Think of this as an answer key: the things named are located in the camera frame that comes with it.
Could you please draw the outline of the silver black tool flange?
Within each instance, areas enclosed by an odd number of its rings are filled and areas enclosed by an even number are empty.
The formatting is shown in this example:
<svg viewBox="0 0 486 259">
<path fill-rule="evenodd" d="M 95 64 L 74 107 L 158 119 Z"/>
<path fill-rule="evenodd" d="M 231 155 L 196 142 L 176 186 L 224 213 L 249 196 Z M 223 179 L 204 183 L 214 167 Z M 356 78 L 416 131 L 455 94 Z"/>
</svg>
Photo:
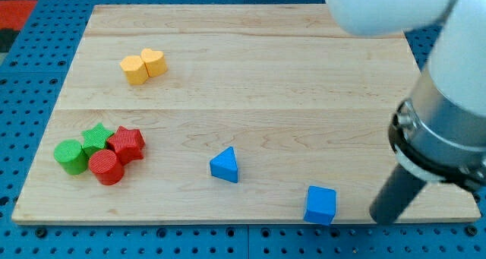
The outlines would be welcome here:
<svg viewBox="0 0 486 259">
<path fill-rule="evenodd" d="M 452 101 L 427 68 L 388 128 L 397 161 L 424 181 L 475 192 L 485 186 L 485 114 Z"/>
</svg>

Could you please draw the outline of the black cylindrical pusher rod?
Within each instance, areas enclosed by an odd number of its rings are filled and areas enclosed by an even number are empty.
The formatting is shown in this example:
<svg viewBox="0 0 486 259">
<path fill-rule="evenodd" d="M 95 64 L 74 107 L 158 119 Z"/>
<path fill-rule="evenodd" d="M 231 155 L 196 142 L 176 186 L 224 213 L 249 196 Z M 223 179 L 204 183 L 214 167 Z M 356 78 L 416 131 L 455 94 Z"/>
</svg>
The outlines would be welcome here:
<svg viewBox="0 0 486 259">
<path fill-rule="evenodd" d="M 371 218 L 380 225 L 393 224 L 426 184 L 397 164 L 370 205 Z"/>
</svg>

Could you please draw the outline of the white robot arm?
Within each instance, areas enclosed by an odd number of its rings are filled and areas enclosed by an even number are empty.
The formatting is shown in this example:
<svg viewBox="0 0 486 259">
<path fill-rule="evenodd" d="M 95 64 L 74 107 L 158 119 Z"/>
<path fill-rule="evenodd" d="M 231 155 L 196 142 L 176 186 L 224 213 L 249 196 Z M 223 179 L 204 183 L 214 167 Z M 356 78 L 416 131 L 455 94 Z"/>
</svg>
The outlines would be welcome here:
<svg viewBox="0 0 486 259">
<path fill-rule="evenodd" d="M 439 24 L 415 87 L 388 128 L 396 168 L 372 202 L 379 224 L 394 223 L 429 182 L 466 191 L 485 184 L 485 0 L 325 0 L 355 36 Z"/>
</svg>

